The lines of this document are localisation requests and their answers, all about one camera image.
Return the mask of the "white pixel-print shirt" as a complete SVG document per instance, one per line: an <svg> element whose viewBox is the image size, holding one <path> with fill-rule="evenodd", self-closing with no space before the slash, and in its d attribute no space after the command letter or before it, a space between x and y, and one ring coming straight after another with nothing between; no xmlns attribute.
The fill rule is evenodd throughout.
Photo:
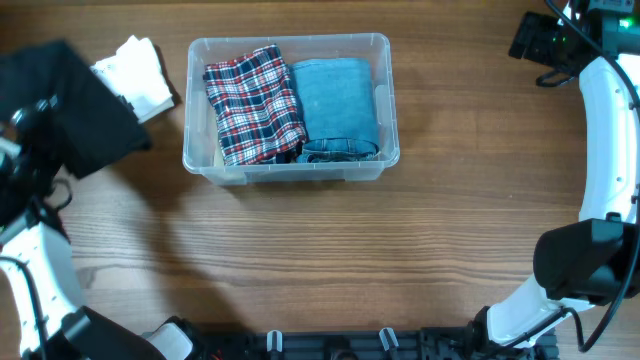
<svg viewBox="0 0 640 360"><path fill-rule="evenodd" d="M132 108L139 123L174 106L160 59L149 38L131 35L113 56L97 61L90 69Z"/></svg>

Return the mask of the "blue jeans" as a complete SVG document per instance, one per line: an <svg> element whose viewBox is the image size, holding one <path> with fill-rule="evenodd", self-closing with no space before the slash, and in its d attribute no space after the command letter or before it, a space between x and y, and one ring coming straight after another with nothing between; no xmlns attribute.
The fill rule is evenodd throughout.
<svg viewBox="0 0 640 360"><path fill-rule="evenodd" d="M296 161L373 159L380 145L369 62L361 58L310 59L290 70L308 136Z"/></svg>

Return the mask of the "black garment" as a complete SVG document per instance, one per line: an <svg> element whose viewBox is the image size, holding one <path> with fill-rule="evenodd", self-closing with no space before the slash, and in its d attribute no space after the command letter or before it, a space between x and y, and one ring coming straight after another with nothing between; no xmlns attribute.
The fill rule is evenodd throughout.
<svg viewBox="0 0 640 360"><path fill-rule="evenodd" d="M16 127L78 179L151 147L130 107L63 40L1 56L1 119L41 100L52 109Z"/></svg>

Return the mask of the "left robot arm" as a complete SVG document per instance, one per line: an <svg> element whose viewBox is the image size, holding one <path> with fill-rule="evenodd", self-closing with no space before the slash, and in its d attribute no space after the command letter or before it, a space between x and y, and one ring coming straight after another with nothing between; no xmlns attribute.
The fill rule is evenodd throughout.
<svg viewBox="0 0 640 360"><path fill-rule="evenodd" d="M81 178L145 147L133 112L113 97L50 97L16 109L10 123L20 144L1 155L1 269L21 322L22 358L201 358L201 341L180 318L138 335L87 305L61 208L45 200L67 183L60 168Z"/></svg>

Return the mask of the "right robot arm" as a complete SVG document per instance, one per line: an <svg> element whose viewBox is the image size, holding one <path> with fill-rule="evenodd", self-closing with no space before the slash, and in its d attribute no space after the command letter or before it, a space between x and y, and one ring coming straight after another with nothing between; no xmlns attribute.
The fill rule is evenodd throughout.
<svg viewBox="0 0 640 360"><path fill-rule="evenodd" d="M593 348L622 302L639 291L639 15L631 1L548 3L525 14L509 54L545 65L536 83L577 81L584 101L587 172L579 219L538 240L533 272L508 298L453 335L429 342L465 359L545 359L555 327L603 307L580 352Z"/></svg>

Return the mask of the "cream cloth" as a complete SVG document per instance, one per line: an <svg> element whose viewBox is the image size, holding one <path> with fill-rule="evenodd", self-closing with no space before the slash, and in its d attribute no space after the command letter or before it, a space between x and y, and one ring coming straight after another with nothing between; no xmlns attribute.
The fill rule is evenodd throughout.
<svg viewBox="0 0 640 360"><path fill-rule="evenodd" d="M214 167L224 167L224 154L219 144L215 146L214 156L213 156L213 166Z"/></svg>

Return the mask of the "plaid shirt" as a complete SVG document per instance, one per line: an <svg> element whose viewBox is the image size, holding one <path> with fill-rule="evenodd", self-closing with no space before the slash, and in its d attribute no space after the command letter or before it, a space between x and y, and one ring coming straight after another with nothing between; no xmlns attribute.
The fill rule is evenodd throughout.
<svg viewBox="0 0 640 360"><path fill-rule="evenodd" d="M284 164L298 156L308 136L277 45L208 64L203 81L226 166Z"/></svg>

